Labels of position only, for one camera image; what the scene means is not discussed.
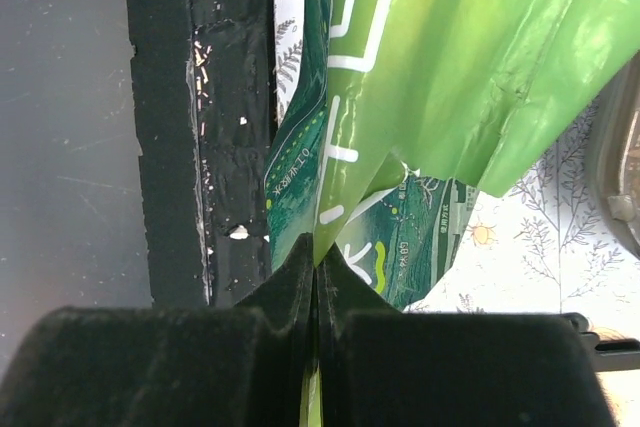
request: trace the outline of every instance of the white paint chip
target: white paint chip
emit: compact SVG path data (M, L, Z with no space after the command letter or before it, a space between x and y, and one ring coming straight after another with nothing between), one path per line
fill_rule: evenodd
M249 238L249 232L244 227L244 225L239 225L238 227L236 227L231 231L231 233L229 234L229 237L231 237L234 240L244 240Z

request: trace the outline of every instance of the crumpled plastic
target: crumpled plastic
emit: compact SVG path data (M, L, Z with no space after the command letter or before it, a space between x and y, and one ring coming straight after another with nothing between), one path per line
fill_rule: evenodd
M503 195L640 48L640 0L331 0L319 262L407 178Z
M305 0L302 58L281 54L278 65L300 62L300 81L278 129L265 172L274 268L301 233L313 230L318 172L327 128L330 0ZM398 170L403 180L405 170ZM473 210L476 190L455 180L408 173L371 197L336 244L346 264L398 309L423 299L453 263Z

